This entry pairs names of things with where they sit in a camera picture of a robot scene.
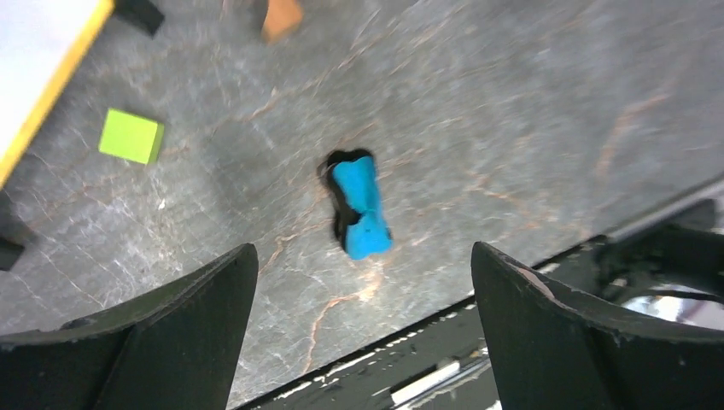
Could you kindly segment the blue whiteboard eraser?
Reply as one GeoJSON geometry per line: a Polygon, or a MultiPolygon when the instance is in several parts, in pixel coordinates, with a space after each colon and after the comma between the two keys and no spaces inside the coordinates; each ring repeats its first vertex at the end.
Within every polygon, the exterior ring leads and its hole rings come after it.
{"type": "Polygon", "coordinates": [[[334,150],[323,179],[335,208],[334,235],[347,255],[360,261],[393,246],[384,218],[377,163],[367,149],[334,150]]]}

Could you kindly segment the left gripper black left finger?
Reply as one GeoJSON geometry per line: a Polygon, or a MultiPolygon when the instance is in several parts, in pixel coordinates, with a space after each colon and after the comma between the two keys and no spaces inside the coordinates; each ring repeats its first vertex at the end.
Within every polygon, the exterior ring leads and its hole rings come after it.
{"type": "Polygon", "coordinates": [[[258,271],[246,243],[60,328],[2,336],[2,408],[225,408],[258,271]]]}

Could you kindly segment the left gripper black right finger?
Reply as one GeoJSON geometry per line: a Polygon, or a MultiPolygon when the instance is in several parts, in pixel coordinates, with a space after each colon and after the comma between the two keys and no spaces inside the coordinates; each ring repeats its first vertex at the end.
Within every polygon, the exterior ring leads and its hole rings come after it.
{"type": "Polygon", "coordinates": [[[503,408],[722,408],[721,331],[606,302],[487,243],[470,267],[503,408]]]}

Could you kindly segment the white whiteboard orange frame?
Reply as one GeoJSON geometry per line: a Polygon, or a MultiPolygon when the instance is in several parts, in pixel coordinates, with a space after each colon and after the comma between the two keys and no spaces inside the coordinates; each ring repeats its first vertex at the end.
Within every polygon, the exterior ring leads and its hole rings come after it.
{"type": "Polygon", "coordinates": [[[165,20],[151,1],[1,3],[1,181],[7,182],[111,16],[153,36],[165,20]]]}

